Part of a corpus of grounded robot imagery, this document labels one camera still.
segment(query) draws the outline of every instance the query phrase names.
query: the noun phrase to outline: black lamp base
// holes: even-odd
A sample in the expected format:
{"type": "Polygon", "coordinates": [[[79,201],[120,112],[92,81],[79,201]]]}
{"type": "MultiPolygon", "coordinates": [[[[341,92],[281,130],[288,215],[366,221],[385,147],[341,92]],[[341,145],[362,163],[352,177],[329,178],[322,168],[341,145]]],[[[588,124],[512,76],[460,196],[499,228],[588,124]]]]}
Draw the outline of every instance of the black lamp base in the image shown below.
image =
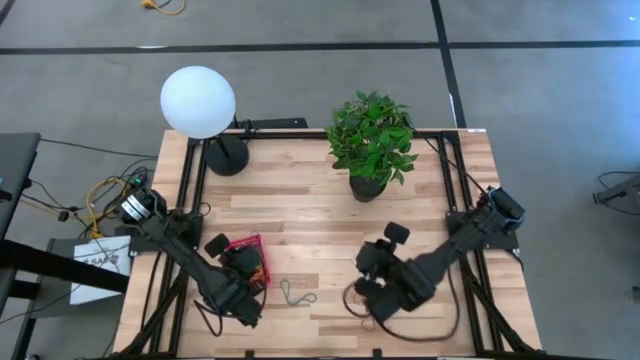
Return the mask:
{"type": "Polygon", "coordinates": [[[249,163],[249,148],[235,136],[219,136],[209,144],[204,158],[211,171],[220,176],[231,176],[249,163]]]}

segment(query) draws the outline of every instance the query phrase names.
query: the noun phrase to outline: wooden tabletop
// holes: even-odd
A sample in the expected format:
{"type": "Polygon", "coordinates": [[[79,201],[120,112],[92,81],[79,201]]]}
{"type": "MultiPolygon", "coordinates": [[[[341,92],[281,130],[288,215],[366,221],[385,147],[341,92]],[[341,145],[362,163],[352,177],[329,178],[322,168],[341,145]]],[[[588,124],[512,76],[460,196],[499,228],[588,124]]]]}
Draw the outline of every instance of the wooden tabletop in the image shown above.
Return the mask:
{"type": "MultiPolygon", "coordinates": [[[[460,139],[468,172],[482,186],[498,185],[487,133],[460,130],[460,139]]],[[[164,135],[153,188],[170,205],[176,201],[186,144],[187,139],[175,131],[164,135]]],[[[371,330],[369,322],[362,324],[350,316],[341,301],[343,289],[358,278],[352,259],[362,242],[382,237],[389,221],[411,229],[406,245],[396,251],[401,259],[431,251],[447,240],[444,214],[448,205],[442,169],[438,154],[424,140],[413,140],[411,152],[419,157],[415,171],[405,175],[404,186],[392,182],[380,197],[366,204],[353,198],[347,171],[331,168],[333,159],[327,154],[326,140],[252,140],[248,146],[251,159],[240,174],[220,177],[207,172],[202,200],[211,204],[212,211],[205,217],[201,245],[221,232],[232,240],[253,232],[262,235],[272,274],[263,318],[255,329],[225,319],[223,335],[213,338],[193,306],[193,300],[200,300],[200,296],[190,281],[179,356],[244,356],[248,349],[255,350],[256,356],[283,357],[370,356],[373,348],[381,348],[386,356],[474,353],[457,264],[452,271],[461,305],[460,327],[447,341],[397,340],[379,328],[371,330]],[[287,305],[279,287],[282,279],[291,282],[291,297],[314,292],[318,301],[297,307],[287,305]]],[[[192,170],[188,204],[197,162],[192,170]]],[[[457,183],[457,173],[452,173],[457,183]]],[[[474,197],[479,195],[473,186],[472,192],[474,197]]],[[[459,186],[456,193],[461,196],[459,186]]],[[[519,264],[504,251],[487,250],[485,256],[496,305],[521,337],[539,348],[519,264]]],[[[154,258],[155,255],[143,255],[134,262],[115,351],[128,345],[140,329],[154,258]]],[[[156,275],[149,313],[155,307],[161,270],[156,275]]],[[[355,309],[362,309],[355,296],[348,300],[355,309]]],[[[485,346],[491,348],[486,317],[478,307],[485,346]]],[[[443,281],[434,298],[414,312],[400,311],[387,324],[404,335],[440,335],[452,326],[454,309],[451,289],[443,281]]],[[[167,318],[161,349],[168,346],[173,316],[167,318]]],[[[217,326],[213,317],[211,322],[217,326]]]]}

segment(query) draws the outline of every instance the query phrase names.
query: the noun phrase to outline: white globe lamp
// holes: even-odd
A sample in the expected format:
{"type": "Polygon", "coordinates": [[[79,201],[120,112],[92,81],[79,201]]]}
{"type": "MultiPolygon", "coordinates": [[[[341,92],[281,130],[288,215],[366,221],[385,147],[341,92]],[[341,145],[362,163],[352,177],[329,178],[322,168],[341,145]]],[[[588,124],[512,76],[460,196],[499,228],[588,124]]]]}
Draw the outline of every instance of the white globe lamp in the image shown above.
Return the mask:
{"type": "Polygon", "coordinates": [[[249,162],[244,141],[220,136],[236,113],[236,98],[229,82],[214,70],[187,66],[164,82],[160,93],[162,114],[171,127],[193,139],[210,139],[205,160],[214,173],[235,175],[249,162]]]}

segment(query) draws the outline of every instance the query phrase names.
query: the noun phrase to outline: potted plant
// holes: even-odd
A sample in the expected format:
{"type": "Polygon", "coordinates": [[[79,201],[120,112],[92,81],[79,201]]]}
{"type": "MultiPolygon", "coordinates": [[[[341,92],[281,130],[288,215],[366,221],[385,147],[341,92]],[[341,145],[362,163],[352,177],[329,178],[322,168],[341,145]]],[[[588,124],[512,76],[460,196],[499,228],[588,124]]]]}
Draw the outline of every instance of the potted plant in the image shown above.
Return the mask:
{"type": "Polygon", "coordinates": [[[334,111],[327,128],[330,154],[338,161],[334,169],[349,169],[349,185],[355,198],[369,202],[380,195],[387,183],[404,184],[403,172],[413,170],[418,155],[411,150],[412,124],[406,105],[389,96],[361,91],[356,101],[347,101],[334,111]]]}

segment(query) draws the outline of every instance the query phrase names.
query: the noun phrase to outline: gray floor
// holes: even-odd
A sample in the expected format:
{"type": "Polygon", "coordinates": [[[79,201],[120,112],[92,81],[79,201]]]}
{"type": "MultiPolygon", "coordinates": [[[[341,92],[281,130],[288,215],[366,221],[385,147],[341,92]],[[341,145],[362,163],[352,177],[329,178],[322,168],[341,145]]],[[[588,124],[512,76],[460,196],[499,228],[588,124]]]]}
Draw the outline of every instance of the gray floor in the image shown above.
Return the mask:
{"type": "MultiPolygon", "coordinates": [[[[428,1],[187,3],[183,15],[165,17],[134,0],[18,0],[0,27],[0,48],[437,40],[428,1]]],[[[441,3],[450,41],[640,39],[633,0],[441,3]]],[[[467,123],[488,129],[502,183],[528,209],[519,238],[544,348],[640,358],[640,304],[630,294],[640,285],[640,224],[591,201],[599,173],[640,169],[640,49],[454,50],[452,57],[467,123]]],[[[167,128],[160,87],[191,64],[229,79],[240,118],[304,116],[320,127],[356,89],[379,89],[412,106],[418,126],[453,126],[439,51],[385,50],[0,56],[0,131],[157,153],[167,128]]],[[[33,178],[69,204],[132,161],[40,149],[33,178]]],[[[9,238],[42,248],[79,230],[20,207],[9,238]]],[[[3,319],[25,306],[11,301],[3,319]]],[[[47,359],[101,355],[117,317],[42,321],[30,350],[47,359]]],[[[10,355],[19,323],[0,327],[0,358],[10,355]]]]}

